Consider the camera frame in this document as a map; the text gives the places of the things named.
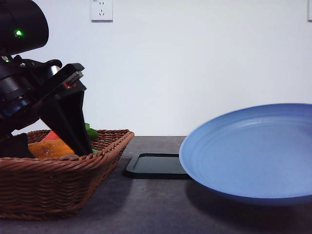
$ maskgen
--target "black tray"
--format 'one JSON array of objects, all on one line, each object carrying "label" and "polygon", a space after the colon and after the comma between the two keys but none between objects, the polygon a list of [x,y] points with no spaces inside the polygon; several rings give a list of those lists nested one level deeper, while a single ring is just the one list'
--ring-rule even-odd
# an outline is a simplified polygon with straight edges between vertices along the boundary
[{"label": "black tray", "polygon": [[179,154],[140,154],[133,157],[125,174],[136,179],[191,179],[179,161]]}]

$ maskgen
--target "basket rim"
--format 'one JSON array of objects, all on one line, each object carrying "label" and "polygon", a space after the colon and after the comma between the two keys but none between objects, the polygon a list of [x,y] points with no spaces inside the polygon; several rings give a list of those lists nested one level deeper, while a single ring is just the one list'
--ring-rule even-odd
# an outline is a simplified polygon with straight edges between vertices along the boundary
[{"label": "basket rim", "polygon": [[[40,132],[46,130],[36,130],[33,132]],[[134,133],[128,129],[123,130],[97,130],[105,131],[107,133],[123,133],[117,141],[112,142],[107,147],[95,154],[89,154],[80,156],[78,158],[18,158],[18,157],[3,157],[0,158],[0,170],[1,171],[74,171],[79,170],[91,170],[106,160],[110,160],[115,157],[115,154],[125,147],[130,140],[134,137]]]}]

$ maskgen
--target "screw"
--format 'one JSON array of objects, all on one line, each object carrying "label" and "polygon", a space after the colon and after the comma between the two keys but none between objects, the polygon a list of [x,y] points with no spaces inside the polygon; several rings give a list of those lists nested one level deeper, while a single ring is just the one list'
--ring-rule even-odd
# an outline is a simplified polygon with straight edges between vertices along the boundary
[{"label": "screw", "polygon": [[19,64],[19,67],[20,67],[20,68],[25,68],[25,67],[26,67],[26,64],[22,62],[22,63]]}]

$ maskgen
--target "blue plate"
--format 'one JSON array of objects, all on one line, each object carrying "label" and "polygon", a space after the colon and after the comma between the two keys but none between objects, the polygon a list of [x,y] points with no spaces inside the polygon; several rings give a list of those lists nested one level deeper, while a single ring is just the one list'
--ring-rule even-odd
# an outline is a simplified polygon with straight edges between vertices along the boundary
[{"label": "blue plate", "polygon": [[311,202],[312,105],[263,105],[219,116],[185,138],[179,157],[194,180],[229,199]]}]

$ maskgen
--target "red object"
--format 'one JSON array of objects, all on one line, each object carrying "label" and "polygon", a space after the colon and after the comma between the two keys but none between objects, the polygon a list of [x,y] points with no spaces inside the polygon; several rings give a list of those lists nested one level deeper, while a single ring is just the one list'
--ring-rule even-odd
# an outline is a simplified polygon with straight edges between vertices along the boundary
[{"label": "red object", "polygon": [[48,135],[45,136],[44,139],[41,140],[41,142],[48,141],[48,140],[57,140],[57,139],[60,139],[59,136],[56,135],[55,132],[51,131],[51,132],[49,132]]}]

